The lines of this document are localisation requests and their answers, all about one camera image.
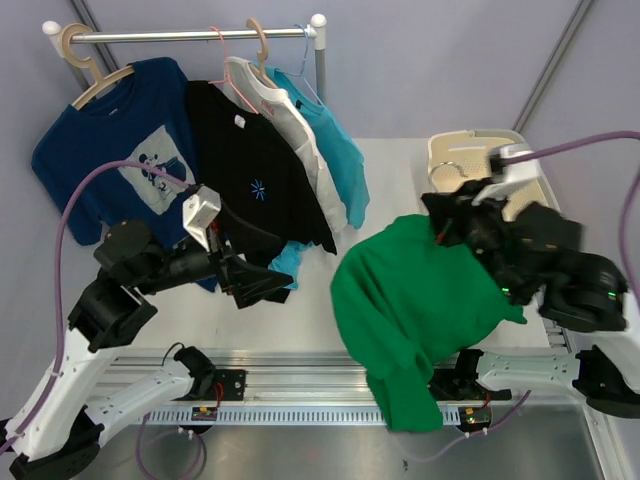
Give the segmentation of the grey plastic hanger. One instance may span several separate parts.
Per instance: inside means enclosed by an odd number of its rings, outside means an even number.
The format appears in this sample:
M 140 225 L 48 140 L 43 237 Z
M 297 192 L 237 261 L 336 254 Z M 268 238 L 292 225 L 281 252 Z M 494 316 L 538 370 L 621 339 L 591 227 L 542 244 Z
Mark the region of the grey plastic hanger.
M 454 161 L 440 162 L 433 166 L 428 174 L 431 185 L 436 190 L 445 189 L 452 183 L 459 183 L 468 178 L 461 165 Z

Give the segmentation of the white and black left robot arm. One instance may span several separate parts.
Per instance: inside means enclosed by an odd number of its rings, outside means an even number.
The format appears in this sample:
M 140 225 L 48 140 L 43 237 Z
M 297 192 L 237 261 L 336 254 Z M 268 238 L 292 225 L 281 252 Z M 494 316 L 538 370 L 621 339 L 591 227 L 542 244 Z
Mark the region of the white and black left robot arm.
M 87 468 L 121 430 L 172 400 L 202 400 L 219 392 L 212 361 L 182 347 L 159 370 L 101 400 L 90 400 L 106 368 L 129 346 L 157 309 L 146 297 L 209 276 L 238 308 L 247 308 L 290 283 L 286 274 L 248 263 L 242 254 L 281 240 L 222 209 L 205 222 L 204 241 L 185 238 L 162 247 L 141 220 L 113 226 L 94 257 L 100 265 L 64 322 L 65 342 L 54 364 L 54 385 L 24 426 L 23 409 L 1 423 L 1 444 L 15 452 L 16 479 L 71 479 Z

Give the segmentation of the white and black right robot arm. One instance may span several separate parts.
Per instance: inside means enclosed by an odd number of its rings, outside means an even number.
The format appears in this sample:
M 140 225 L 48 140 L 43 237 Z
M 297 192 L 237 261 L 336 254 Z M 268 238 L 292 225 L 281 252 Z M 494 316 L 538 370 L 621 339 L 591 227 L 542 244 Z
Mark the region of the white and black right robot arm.
M 536 295 L 538 314 L 559 327 L 590 337 L 588 350 L 553 356 L 514 356 L 473 349 L 452 373 L 464 397 L 480 391 L 523 388 L 565 394 L 601 413 L 639 416 L 639 320 L 628 283 L 609 259 L 582 251 L 580 223 L 537 201 L 512 220 L 507 199 L 474 197 L 486 180 L 471 180 L 452 193 L 425 193 L 435 242 L 464 245 L 512 305 Z

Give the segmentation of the green t shirt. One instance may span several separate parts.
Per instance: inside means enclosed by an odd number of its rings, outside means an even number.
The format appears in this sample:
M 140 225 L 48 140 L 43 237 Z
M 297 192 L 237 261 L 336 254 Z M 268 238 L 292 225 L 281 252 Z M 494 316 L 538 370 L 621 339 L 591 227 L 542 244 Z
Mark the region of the green t shirt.
M 508 321 L 512 305 L 464 245 L 436 244 L 429 217 L 396 218 L 354 245 L 330 285 L 337 328 L 394 432 L 443 425 L 428 385 L 438 363 Z

